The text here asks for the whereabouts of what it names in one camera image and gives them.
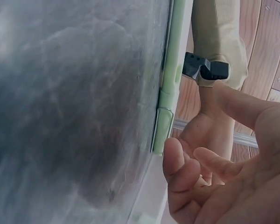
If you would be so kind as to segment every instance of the cuff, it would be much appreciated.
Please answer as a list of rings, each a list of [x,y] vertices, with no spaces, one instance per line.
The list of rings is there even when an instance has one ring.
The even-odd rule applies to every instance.
[[[239,36],[240,0],[194,0],[192,29],[194,54],[230,65],[225,83],[240,88],[248,76],[245,44]],[[199,76],[199,86],[214,81]]]

